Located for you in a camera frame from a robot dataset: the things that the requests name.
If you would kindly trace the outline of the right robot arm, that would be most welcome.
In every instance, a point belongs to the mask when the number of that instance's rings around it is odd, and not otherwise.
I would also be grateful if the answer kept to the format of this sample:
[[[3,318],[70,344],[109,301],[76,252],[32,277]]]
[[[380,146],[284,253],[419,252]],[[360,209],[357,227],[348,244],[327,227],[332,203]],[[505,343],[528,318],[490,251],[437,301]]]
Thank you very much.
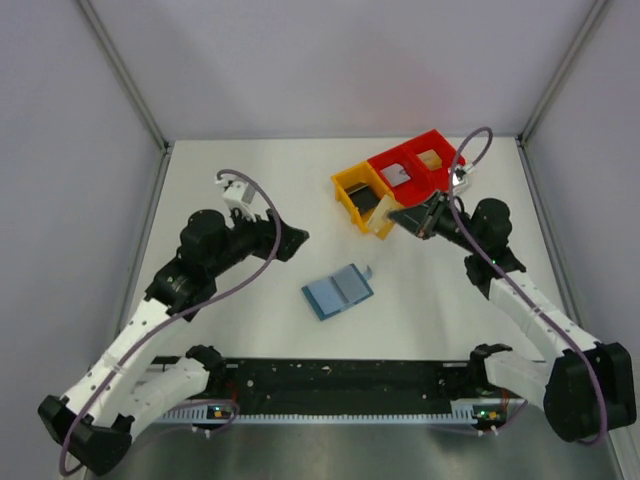
[[[388,219],[414,237],[440,236],[466,250],[466,274],[540,353],[539,362],[512,348],[481,345],[470,357],[472,377],[504,388],[543,411],[566,442],[593,444],[610,430],[637,420],[633,367],[618,342],[605,344],[583,330],[541,293],[509,247],[509,207],[485,198],[472,214],[447,193],[391,211]]]

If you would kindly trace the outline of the blue leather card holder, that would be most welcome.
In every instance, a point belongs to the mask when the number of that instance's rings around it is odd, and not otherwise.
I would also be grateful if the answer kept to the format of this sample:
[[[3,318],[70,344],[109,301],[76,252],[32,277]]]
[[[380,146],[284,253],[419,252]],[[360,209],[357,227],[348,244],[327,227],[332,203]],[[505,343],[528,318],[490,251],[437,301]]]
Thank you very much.
[[[361,271],[351,263],[303,286],[301,292],[316,317],[325,321],[372,297],[372,276],[369,266]]]

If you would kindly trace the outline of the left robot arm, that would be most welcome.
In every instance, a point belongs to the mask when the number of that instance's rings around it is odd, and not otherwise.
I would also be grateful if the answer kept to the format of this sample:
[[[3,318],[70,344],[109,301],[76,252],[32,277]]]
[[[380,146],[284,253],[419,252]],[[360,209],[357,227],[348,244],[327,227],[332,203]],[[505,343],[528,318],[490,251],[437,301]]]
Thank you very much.
[[[222,299],[217,278],[249,256],[286,262],[308,240],[307,231],[282,221],[273,209],[247,219],[239,211],[226,224],[216,210],[192,214],[176,255],[154,276],[133,316],[89,371],[63,395],[38,407],[60,445],[59,472],[110,472],[135,439],[181,402],[223,385],[225,361],[212,346],[196,345],[153,380],[141,376],[159,350],[204,307]]]

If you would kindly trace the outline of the gold VIP card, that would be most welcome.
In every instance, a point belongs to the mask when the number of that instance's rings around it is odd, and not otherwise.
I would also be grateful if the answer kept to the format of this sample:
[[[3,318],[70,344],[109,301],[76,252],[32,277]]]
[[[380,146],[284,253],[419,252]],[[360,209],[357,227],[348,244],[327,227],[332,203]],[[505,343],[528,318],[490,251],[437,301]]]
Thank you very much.
[[[367,228],[371,233],[379,234],[382,229],[390,222],[388,213],[396,210],[395,199],[390,195],[384,195],[378,205],[374,208],[369,220]]]

